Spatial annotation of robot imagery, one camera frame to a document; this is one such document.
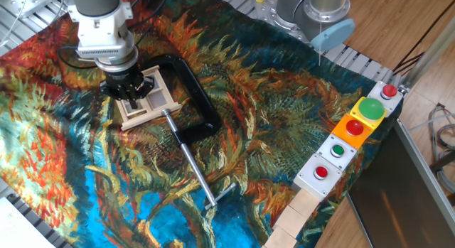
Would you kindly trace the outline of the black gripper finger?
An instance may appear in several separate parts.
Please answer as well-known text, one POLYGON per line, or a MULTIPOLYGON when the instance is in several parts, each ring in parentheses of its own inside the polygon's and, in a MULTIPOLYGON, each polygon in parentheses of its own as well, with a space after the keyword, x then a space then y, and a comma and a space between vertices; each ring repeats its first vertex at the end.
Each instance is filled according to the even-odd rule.
POLYGON ((137 89, 135 89, 134 93, 134 99, 133 99, 133 108, 138 107, 138 99, 144 99, 150 91, 153 90, 155 86, 154 79, 152 78, 145 78, 144 81, 142 82, 141 86, 137 89))
POLYGON ((114 98, 115 100, 132 102, 132 97, 129 93, 129 90, 126 90, 121 85, 119 87, 110 87, 107 83, 102 83, 100 85, 100 91, 102 94, 114 98))

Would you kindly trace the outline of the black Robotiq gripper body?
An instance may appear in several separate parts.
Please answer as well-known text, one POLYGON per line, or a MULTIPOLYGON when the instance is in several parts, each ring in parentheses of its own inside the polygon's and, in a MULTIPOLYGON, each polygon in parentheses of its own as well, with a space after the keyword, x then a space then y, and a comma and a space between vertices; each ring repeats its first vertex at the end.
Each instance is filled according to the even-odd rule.
POLYGON ((117 90, 120 87, 138 88, 144 81, 143 75, 138 67, 130 67, 119 72, 105 72, 105 82, 111 89, 117 90))

